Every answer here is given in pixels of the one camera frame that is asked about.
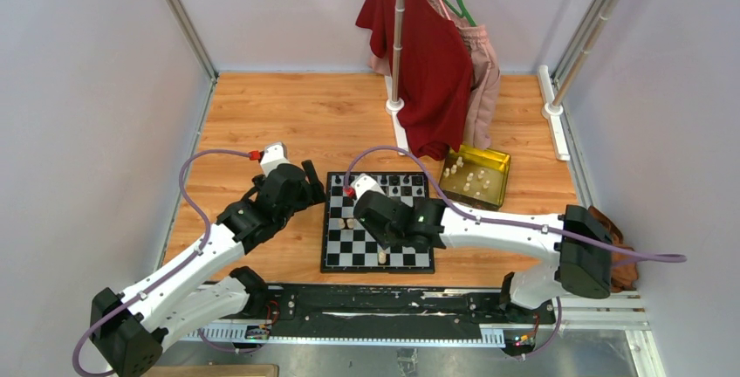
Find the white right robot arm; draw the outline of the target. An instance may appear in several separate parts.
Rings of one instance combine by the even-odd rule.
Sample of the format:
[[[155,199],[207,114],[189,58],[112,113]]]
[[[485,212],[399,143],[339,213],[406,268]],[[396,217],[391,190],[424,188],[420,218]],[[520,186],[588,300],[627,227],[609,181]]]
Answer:
[[[526,271],[508,274],[498,310],[520,322],[545,301],[565,294],[608,298],[612,287],[612,238],[587,209],[569,205],[565,213],[514,215],[448,205],[423,198],[407,205],[379,191],[359,194],[354,219],[383,249],[502,250],[538,260]]]

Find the yellow metal tin box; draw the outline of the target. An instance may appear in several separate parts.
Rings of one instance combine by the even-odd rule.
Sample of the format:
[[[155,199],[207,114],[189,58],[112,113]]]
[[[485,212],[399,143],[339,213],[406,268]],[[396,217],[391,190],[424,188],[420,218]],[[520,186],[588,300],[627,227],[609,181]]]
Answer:
[[[461,145],[458,151],[449,150],[438,183],[450,200],[498,211],[504,205],[510,163],[504,152]]]

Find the black white chess board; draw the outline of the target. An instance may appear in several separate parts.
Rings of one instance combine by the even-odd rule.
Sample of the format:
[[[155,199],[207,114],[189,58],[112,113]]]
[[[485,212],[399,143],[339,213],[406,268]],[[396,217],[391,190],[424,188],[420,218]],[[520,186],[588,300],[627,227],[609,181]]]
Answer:
[[[346,194],[344,174],[327,174],[324,230],[320,270],[329,272],[432,273],[434,250],[401,244],[394,218],[408,214],[415,203],[428,196],[428,179],[414,172],[370,172],[380,185],[383,198],[356,207],[357,199]]]

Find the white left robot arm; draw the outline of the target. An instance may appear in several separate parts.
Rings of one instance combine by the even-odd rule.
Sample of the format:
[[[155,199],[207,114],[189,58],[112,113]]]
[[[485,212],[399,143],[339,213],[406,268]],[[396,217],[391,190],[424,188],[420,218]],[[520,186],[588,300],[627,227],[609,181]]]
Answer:
[[[325,201],[313,163],[262,158],[263,173],[202,236],[159,270],[116,292],[92,299],[92,342],[116,376],[142,376],[176,341],[223,316],[260,317],[267,307],[264,281],[240,267],[209,290],[200,285],[283,230],[297,212]]]

